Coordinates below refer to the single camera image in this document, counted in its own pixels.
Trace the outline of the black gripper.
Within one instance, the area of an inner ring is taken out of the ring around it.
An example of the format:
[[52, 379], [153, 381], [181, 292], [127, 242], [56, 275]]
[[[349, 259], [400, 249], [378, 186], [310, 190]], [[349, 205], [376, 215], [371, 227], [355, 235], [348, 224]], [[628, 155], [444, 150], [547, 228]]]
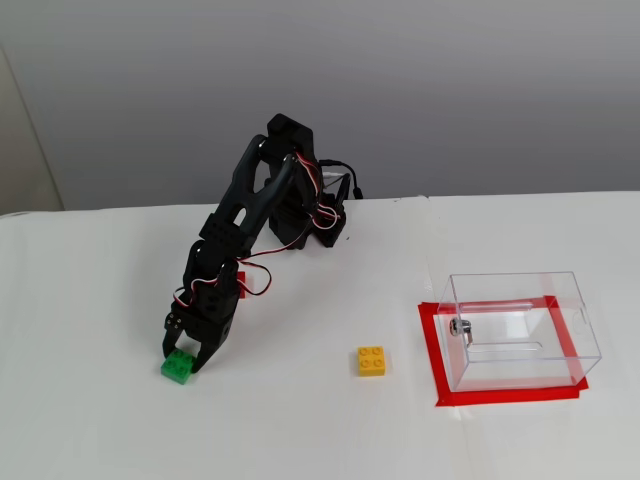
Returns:
[[240, 297], [238, 264], [226, 263], [215, 279], [195, 279], [191, 284], [188, 307], [172, 308], [164, 321], [164, 358], [176, 349], [184, 330], [201, 343], [191, 372], [198, 373], [226, 340]]

